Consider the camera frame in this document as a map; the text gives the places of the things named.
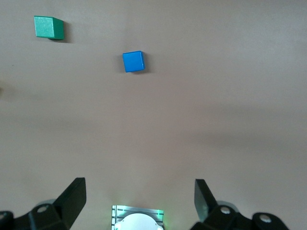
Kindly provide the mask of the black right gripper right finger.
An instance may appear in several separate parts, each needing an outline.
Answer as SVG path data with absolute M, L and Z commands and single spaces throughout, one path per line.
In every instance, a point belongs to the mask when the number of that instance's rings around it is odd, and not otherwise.
M 199 217 L 193 230 L 286 230 L 288 227 L 271 213 L 257 212 L 246 218 L 226 204 L 218 204 L 203 179 L 196 179 L 194 205 Z

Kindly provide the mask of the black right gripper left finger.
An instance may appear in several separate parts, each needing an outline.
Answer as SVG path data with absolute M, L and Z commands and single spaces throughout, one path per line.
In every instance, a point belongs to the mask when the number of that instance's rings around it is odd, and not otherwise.
M 86 180 L 75 178 L 52 203 L 42 203 L 20 217 L 0 212 L 2 230 L 69 230 L 86 204 Z

